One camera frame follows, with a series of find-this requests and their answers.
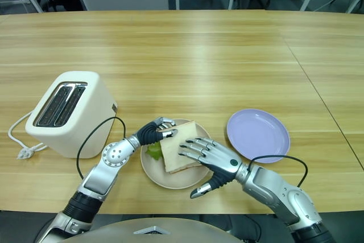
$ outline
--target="robotic arm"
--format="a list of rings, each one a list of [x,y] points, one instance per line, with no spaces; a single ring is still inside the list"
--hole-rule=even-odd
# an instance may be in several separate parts
[[[159,117],[134,135],[107,145],[99,164],[90,170],[65,209],[57,214],[38,242],[59,242],[88,231],[129,156],[141,145],[173,137],[176,129],[157,131],[169,125],[175,125],[174,121]],[[188,139],[180,146],[180,155],[198,161],[214,172],[209,181],[192,191],[192,199],[236,179],[242,184],[243,191],[276,213],[297,243],[335,243],[310,197],[277,173],[260,166],[248,169],[235,152],[212,139]]]
[[[180,155],[214,172],[209,181],[192,191],[192,199],[236,179],[244,192],[275,212],[290,229],[295,242],[335,243],[307,193],[287,183],[276,172],[257,165],[249,170],[235,152],[212,139],[188,139],[180,147],[183,148]]]
[[[107,145],[98,165],[84,178],[62,212],[59,212],[38,242],[59,242],[88,231],[100,206],[114,185],[119,170],[141,145],[173,137],[176,129],[158,132],[175,125],[171,119],[159,117],[146,124],[132,136]]]

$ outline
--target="table seam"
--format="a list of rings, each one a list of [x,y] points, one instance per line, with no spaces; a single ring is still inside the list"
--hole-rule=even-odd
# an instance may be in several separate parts
[[[294,54],[293,50],[290,48],[290,46],[288,45],[288,43],[286,42],[285,38],[282,37],[283,41],[285,42],[286,46],[288,47],[289,51],[291,52],[291,54],[293,55],[293,57],[296,59],[298,65],[300,66],[300,68],[302,69],[303,73],[306,75],[306,78],[308,79],[308,81],[311,83],[311,86],[314,88],[314,90],[316,91],[317,95],[319,96],[320,100],[322,101],[322,103],[324,104],[325,108],[327,109],[327,111],[329,112],[332,120],[335,122],[336,126],[339,128],[342,136],[344,137],[346,143],[349,145],[351,151],[353,152],[354,156],[356,157],[358,163],[360,164],[360,166],[362,167],[363,171],[364,171],[364,166],[361,163],[361,161],[358,158],[358,155],[355,153],[353,147],[351,146],[348,138],[346,137],[345,133],[342,131],[340,125],[338,124],[338,122],[336,121],[334,115],[332,114],[332,112],[330,111],[328,105],[326,104],[326,102],[324,101],[324,99],[321,97],[321,94],[319,93],[319,91],[317,90],[317,88],[315,87],[315,85],[313,84],[312,80],[310,79],[310,77],[308,76],[308,74],[306,73],[305,69],[303,68],[303,66],[301,65],[301,63],[298,61],[298,58],[296,57],[296,55]]]

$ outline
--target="black joint segment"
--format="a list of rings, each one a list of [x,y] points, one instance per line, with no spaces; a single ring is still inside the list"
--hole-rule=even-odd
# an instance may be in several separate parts
[[[73,219],[91,223],[101,205],[101,201],[86,196],[84,193],[76,192],[69,200],[63,213]]]
[[[156,130],[157,124],[155,122],[150,122],[140,128],[136,133],[140,145],[150,145],[163,139],[162,132],[157,132]]]
[[[193,196],[194,194],[196,194],[196,193],[197,193],[197,189],[193,190],[193,191],[191,192],[191,194],[190,194],[189,198],[191,199],[191,198],[192,198],[192,196]]]
[[[336,243],[323,223],[296,230],[292,237],[296,243]]]
[[[212,178],[208,181],[208,183],[211,185],[211,190],[224,186],[226,183],[232,182],[235,178],[235,174],[226,172],[225,170],[220,169],[217,166],[206,166],[214,172]]]

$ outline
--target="table surface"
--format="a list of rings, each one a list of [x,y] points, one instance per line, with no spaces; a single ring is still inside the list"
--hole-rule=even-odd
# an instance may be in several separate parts
[[[270,112],[290,133],[289,155],[309,167],[302,187],[317,209],[363,210],[364,171],[357,159],[363,148],[362,23],[361,15],[248,10],[1,16],[0,209],[57,212],[76,190],[74,159],[46,149],[16,160],[20,147],[7,130],[59,74],[89,70],[101,75],[117,100],[127,135],[158,116],[186,118],[230,146],[225,126],[234,112]],[[37,143],[24,132],[24,123],[14,135]],[[114,123],[107,141],[121,135],[122,127]],[[81,169],[87,172],[98,161],[99,156],[82,159]],[[289,159],[264,166],[292,184],[303,174]],[[236,182],[190,200],[193,189],[154,184],[137,151],[100,212],[270,212]]]

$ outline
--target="toaster power cord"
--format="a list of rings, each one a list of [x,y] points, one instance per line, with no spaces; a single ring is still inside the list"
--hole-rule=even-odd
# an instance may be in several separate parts
[[[93,133],[95,133],[95,131],[97,129],[100,128],[100,126],[102,126],[105,122],[107,121],[110,121],[110,120],[114,120],[114,119],[117,119],[119,120],[122,124],[123,124],[123,129],[124,129],[124,133],[123,133],[123,138],[125,139],[126,138],[126,126],[125,126],[125,123],[122,119],[120,119],[119,117],[117,116],[112,116],[110,118],[107,118],[106,120],[103,120],[102,122],[100,122],[98,124],[98,126],[96,126],[91,132],[90,134],[87,136],[87,138],[84,140],[84,142],[81,144],[80,146],[80,149],[78,150],[78,153],[77,153],[77,157],[76,157],[76,168],[77,168],[77,172],[78,174],[80,175],[80,178],[81,179],[84,179],[84,176],[81,172],[81,169],[80,169],[80,154],[81,154],[81,151],[82,151],[82,148],[84,148],[85,144],[87,143],[88,139],[92,136]]]
[[[32,111],[30,111],[29,113],[25,114],[22,118],[18,119],[12,126],[10,126],[7,135],[9,136],[10,139],[12,139],[14,142],[17,142],[18,144],[20,144],[23,148],[20,150],[17,159],[28,159],[30,157],[33,156],[34,152],[38,152],[40,150],[46,149],[48,146],[44,145],[43,142],[38,143],[35,146],[32,147],[28,147],[26,146],[22,141],[18,140],[17,138],[15,138],[12,135],[12,131],[14,130],[14,128],[20,124],[25,118],[27,118],[28,116],[30,116],[30,114],[32,114]]]

